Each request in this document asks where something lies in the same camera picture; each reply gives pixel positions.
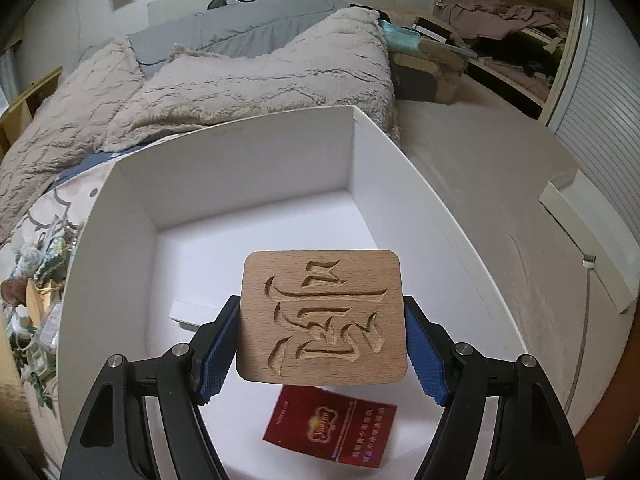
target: wooden nightstand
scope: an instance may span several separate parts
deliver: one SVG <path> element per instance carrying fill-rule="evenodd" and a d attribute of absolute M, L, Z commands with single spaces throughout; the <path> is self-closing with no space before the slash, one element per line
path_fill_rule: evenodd
<path fill-rule="evenodd" d="M 44 99 L 56 91 L 61 73 L 62 67 L 60 66 L 22 92 L 16 101 L 4 111 L 0 117 L 0 160 L 29 126 Z"/>

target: blue textured pad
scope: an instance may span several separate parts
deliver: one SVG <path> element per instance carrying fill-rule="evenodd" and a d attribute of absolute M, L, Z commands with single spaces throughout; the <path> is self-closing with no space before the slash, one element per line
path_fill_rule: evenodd
<path fill-rule="evenodd" d="M 218 334 L 206 359 L 204 359 L 204 369 L 200 374 L 198 393 L 205 402 L 209 402 L 211 397 L 220 393 L 226 374 L 229 372 L 231 361 L 234 360 L 234 355 L 236 355 L 239 316 L 240 307 L 237 306 Z"/>
<path fill-rule="evenodd" d="M 404 324 L 406 352 L 414 366 L 420 386 L 425 394 L 436 400 L 439 406 L 444 406 L 449 397 L 449 390 L 444 381 L 444 364 L 420 323 L 406 305 L 404 306 Z"/>

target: carved wooden block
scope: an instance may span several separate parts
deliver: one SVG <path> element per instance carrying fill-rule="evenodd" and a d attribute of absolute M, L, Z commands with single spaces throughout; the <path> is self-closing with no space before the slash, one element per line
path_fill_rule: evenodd
<path fill-rule="evenodd" d="M 400 264 L 391 251 L 266 251 L 244 263 L 238 373 L 345 385 L 406 374 Z"/>

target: white box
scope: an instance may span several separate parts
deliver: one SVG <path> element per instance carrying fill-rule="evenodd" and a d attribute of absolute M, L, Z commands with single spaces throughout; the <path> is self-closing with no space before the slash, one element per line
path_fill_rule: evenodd
<path fill-rule="evenodd" d="M 453 216 L 357 108 L 235 121 L 120 160 L 88 218 L 66 285 L 58 352 L 65 437 L 108 356 L 157 356 L 188 341 L 193 333 L 170 319 L 174 301 L 221 308 L 240 293 L 252 251 L 369 248 L 398 255 L 404 293 L 454 340 L 495 358 L 514 360 L 525 351 Z M 264 442 L 280 387 L 243 381 L 232 364 L 222 392 L 202 409 L 230 477 L 413 478 L 442 412 L 413 369 L 396 384 L 338 390 L 398 405 L 379 470 Z M 482 476 L 490 448 L 495 403 L 488 405 L 470 478 Z M 150 413 L 158 444 L 161 424 Z M 166 444 L 156 451 L 161 472 L 172 475 Z"/>
<path fill-rule="evenodd" d="M 584 254 L 596 256 L 594 270 L 618 312 L 638 299 L 640 246 L 629 227 L 580 170 L 546 184 L 540 202 Z"/>

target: fluffy blanket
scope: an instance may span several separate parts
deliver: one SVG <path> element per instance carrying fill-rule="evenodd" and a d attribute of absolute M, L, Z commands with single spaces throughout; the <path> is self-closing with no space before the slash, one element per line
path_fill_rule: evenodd
<path fill-rule="evenodd" d="M 398 143 L 378 14 L 341 9 L 271 54 L 230 58 L 177 46 L 144 82 L 126 39 L 82 63 L 0 167 L 0 245 L 56 175 L 93 151 L 295 108 L 357 105 Z"/>
<path fill-rule="evenodd" d="M 231 58 L 177 45 L 118 112 L 101 151 L 250 116 L 357 105 L 398 142 L 378 13 L 341 9 L 271 54 Z"/>

